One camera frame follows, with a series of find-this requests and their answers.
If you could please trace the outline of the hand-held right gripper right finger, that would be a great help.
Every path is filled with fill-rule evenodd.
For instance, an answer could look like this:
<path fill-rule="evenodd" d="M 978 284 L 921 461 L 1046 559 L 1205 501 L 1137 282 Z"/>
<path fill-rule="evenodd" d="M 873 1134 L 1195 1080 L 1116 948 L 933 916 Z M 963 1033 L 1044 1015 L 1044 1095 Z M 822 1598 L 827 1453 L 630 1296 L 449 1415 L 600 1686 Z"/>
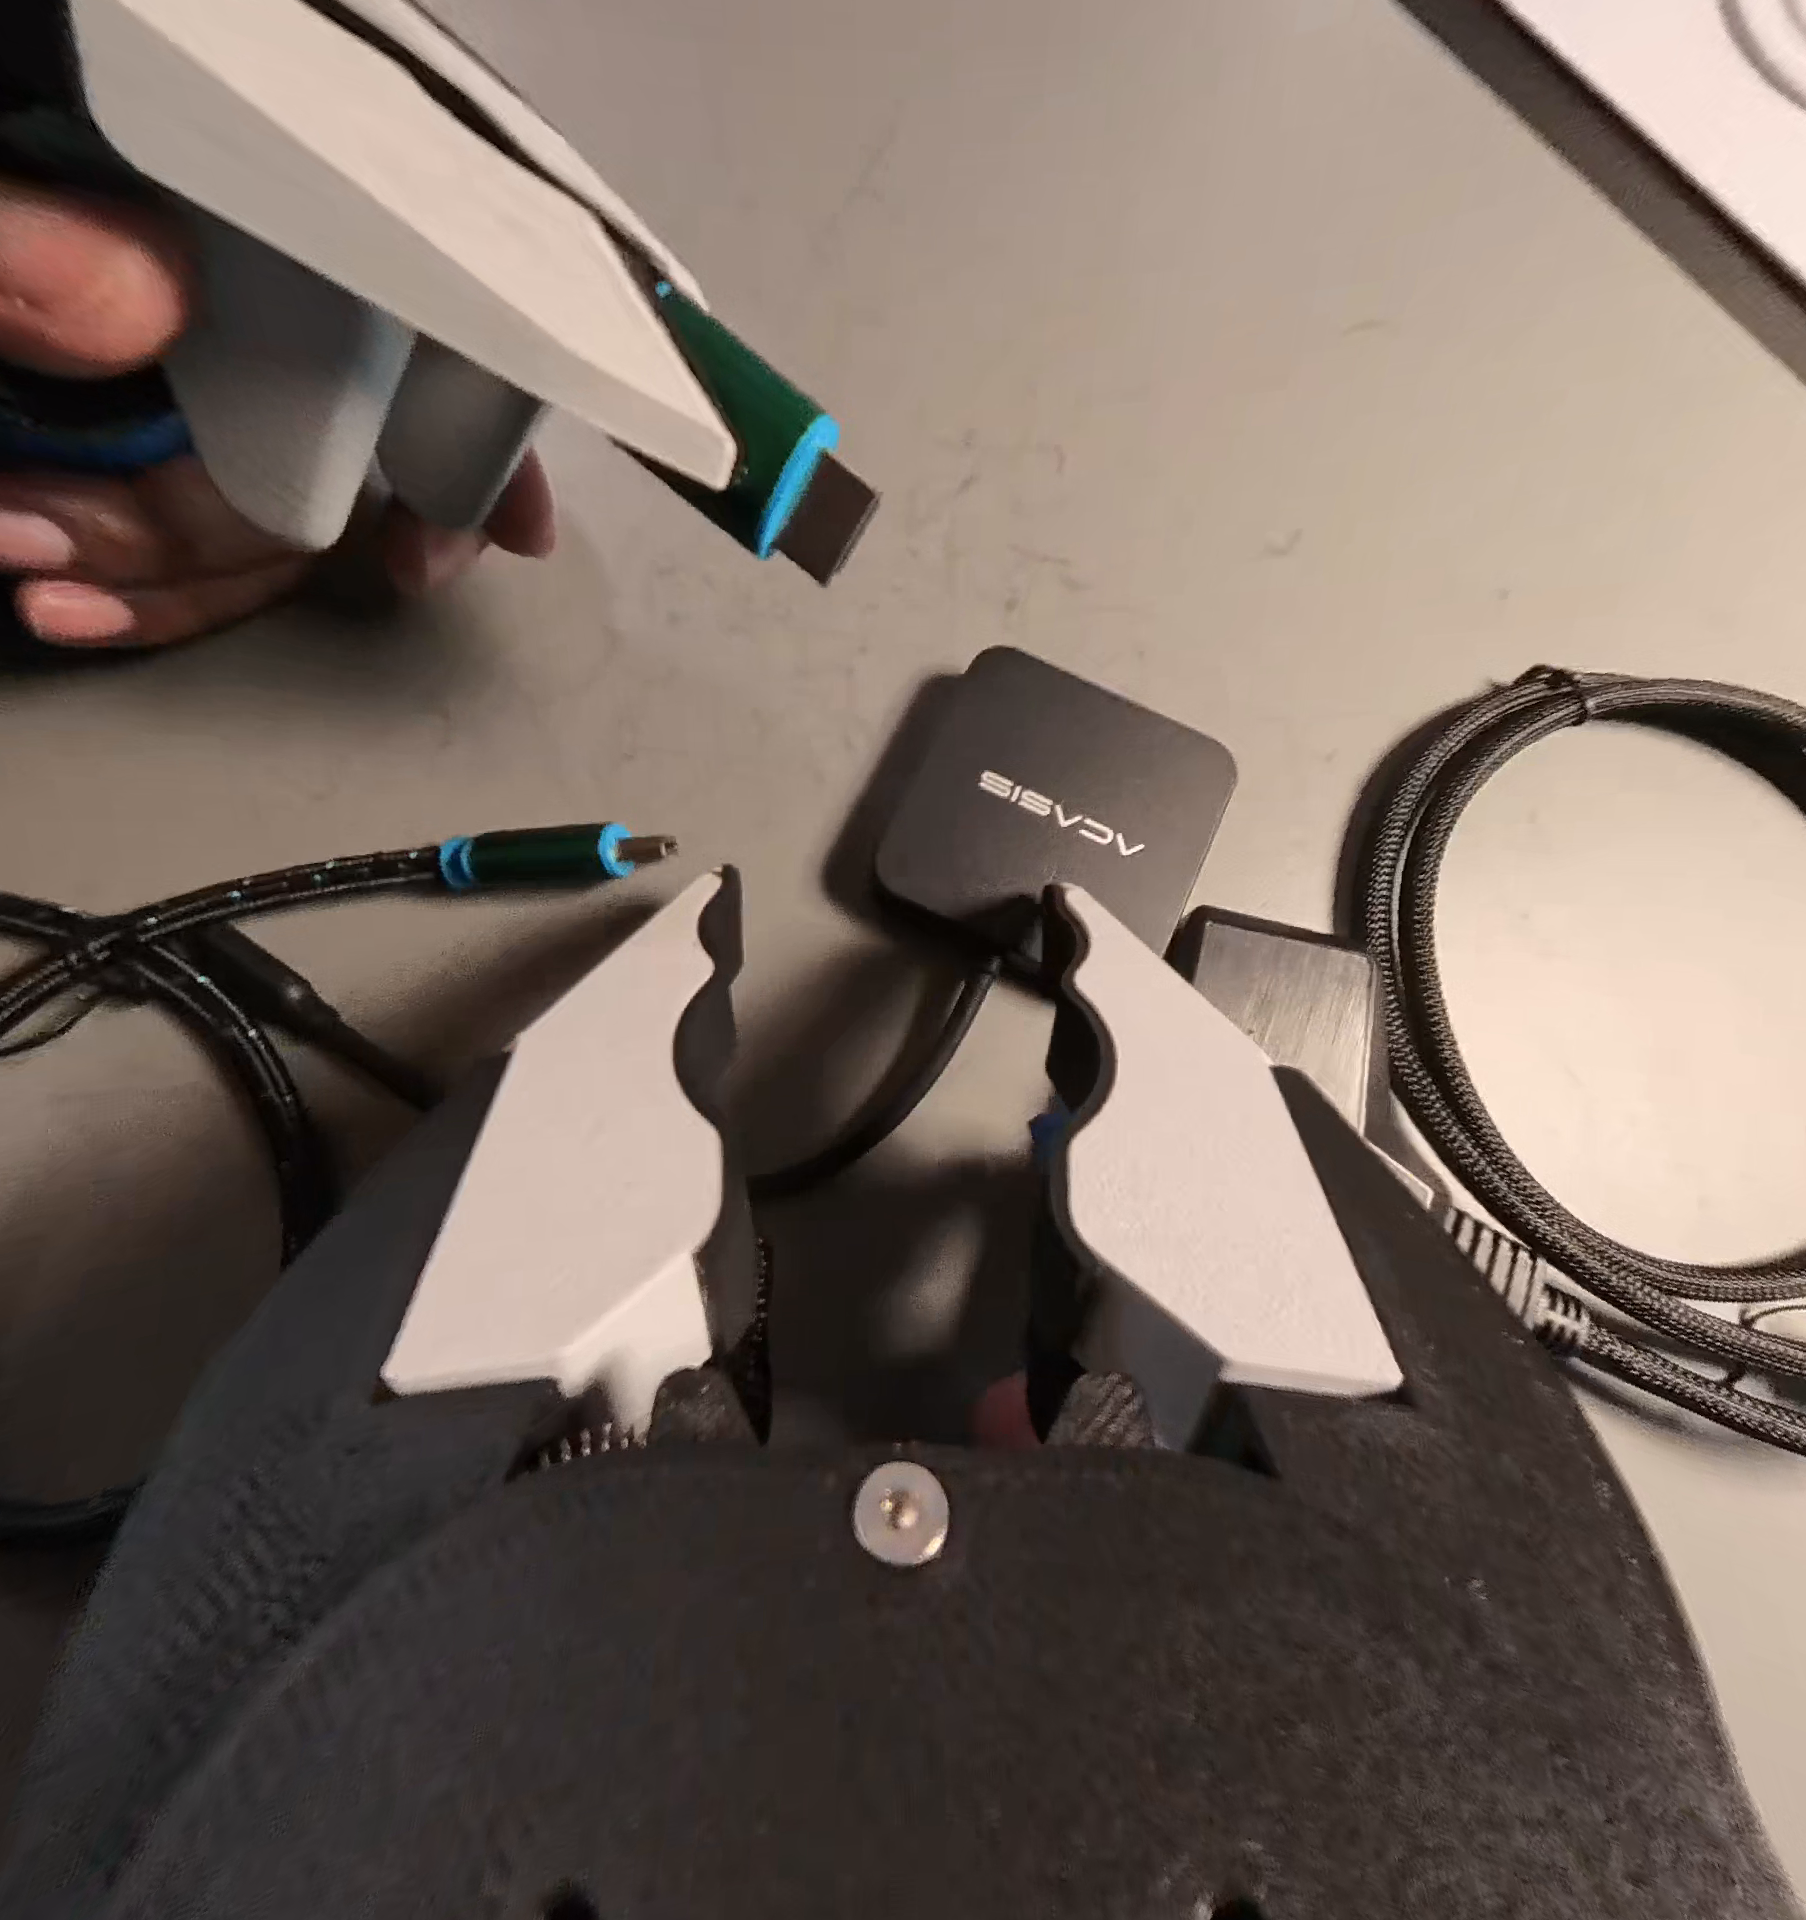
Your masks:
<path fill-rule="evenodd" d="M 1384 1405 L 1402 1370 L 1268 1056 L 1082 883 L 1039 901 L 1034 1432 L 1126 1380 L 1191 1453 L 1227 1387 Z"/>

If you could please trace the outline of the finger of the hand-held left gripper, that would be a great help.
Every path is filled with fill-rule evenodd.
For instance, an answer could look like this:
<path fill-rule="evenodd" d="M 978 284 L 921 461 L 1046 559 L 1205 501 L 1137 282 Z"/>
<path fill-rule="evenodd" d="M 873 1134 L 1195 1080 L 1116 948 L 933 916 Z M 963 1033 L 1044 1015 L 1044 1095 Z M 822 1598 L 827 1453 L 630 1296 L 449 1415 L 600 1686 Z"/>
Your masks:
<path fill-rule="evenodd" d="M 670 288 L 670 253 L 604 183 L 553 119 L 530 105 L 485 58 L 449 34 L 424 3 L 336 3 L 336 25 L 404 70 L 452 125 L 480 134 L 494 153 L 555 187 L 618 243 L 645 284 Z"/>
<path fill-rule="evenodd" d="M 165 378 L 216 492 L 331 550 L 417 347 L 725 490 L 735 436 L 590 210 L 434 108 L 336 3 L 69 3 L 101 138 L 191 210 L 197 293 Z"/>

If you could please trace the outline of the black usb hub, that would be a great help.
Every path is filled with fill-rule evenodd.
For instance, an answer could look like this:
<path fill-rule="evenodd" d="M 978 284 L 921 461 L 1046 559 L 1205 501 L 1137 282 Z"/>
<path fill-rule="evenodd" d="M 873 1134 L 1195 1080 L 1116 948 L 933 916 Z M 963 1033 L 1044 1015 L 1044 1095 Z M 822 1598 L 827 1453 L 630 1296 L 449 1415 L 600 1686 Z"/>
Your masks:
<path fill-rule="evenodd" d="M 1039 904 L 1082 888 L 1166 953 L 1233 793 L 1233 755 L 1117 693 L 987 646 L 909 703 L 837 843 L 837 879 L 1039 973 Z"/>

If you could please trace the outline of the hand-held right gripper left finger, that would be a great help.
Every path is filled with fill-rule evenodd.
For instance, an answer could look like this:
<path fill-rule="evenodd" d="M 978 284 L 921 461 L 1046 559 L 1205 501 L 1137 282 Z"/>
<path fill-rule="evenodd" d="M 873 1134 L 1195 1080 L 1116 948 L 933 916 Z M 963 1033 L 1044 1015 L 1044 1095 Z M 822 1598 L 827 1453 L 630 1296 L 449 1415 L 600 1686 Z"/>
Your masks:
<path fill-rule="evenodd" d="M 377 1369 L 392 1397 L 546 1382 L 606 1424 L 735 1350 L 754 1301 L 725 1146 L 743 879 L 720 864 L 509 1046 Z"/>

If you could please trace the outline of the black hdmi switch box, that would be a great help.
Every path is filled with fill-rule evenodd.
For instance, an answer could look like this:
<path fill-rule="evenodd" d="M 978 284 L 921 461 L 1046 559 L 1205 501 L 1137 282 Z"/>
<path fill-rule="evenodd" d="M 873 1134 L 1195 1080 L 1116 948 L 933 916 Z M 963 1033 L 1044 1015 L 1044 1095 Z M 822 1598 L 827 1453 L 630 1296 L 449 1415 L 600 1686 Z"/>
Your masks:
<path fill-rule="evenodd" d="M 1166 944 L 1171 971 L 1230 1017 L 1272 1066 L 1300 1070 L 1422 1207 L 1444 1210 L 1441 1172 L 1396 1114 L 1384 996 L 1367 949 L 1326 932 L 1198 904 Z"/>

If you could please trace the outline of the person's left hand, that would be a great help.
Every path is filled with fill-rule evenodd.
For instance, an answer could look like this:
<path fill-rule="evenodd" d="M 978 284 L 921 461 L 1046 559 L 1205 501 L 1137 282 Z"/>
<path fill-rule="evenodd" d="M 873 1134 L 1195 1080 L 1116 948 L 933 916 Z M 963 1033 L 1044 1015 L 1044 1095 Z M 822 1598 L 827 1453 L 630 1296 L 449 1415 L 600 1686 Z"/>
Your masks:
<path fill-rule="evenodd" d="M 142 372 L 187 323 L 191 256 L 161 210 L 0 174 L 0 356 L 54 378 Z M 386 609 L 449 587 L 485 552 L 545 559 L 555 492 L 526 453 L 480 530 L 359 495 L 336 550 L 267 540 L 187 453 L 133 479 L 0 474 L 0 580 L 29 638 L 161 650 L 294 599 Z"/>

